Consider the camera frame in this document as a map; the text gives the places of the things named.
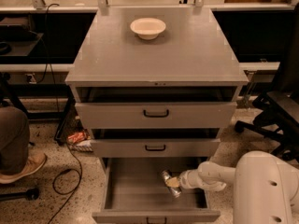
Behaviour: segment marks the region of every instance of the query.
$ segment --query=person's leg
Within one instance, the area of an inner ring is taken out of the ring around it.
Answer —
[[[26,115],[15,107],[0,107],[0,173],[15,175],[28,159],[30,132]]]

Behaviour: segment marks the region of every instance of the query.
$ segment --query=brown shoe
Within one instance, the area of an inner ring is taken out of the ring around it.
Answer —
[[[27,163],[20,173],[15,175],[0,174],[0,183],[1,184],[13,183],[21,179],[22,177],[34,174],[45,164],[46,160],[47,160],[47,156],[44,153],[36,153],[35,155],[28,157]]]

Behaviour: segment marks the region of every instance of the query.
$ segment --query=white bowl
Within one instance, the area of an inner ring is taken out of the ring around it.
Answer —
[[[140,38],[151,40],[165,30],[166,24],[159,19],[144,18],[133,21],[130,28],[133,32],[138,34]]]

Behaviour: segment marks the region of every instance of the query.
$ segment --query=black chair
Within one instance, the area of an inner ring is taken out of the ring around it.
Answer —
[[[276,140],[280,145],[272,152],[282,159],[299,161],[299,4],[293,12],[291,37],[280,61],[279,68],[270,84],[252,105],[262,110],[253,124],[238,121],[235,130],[244,128]],[[266,126],[276,124],[275,131]]]

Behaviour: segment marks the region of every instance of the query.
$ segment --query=headphones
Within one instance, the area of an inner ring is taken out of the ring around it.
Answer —
[[[0,42],[0,55],[5,55],[11,51],[11,46],[5,42],[1,41]]]

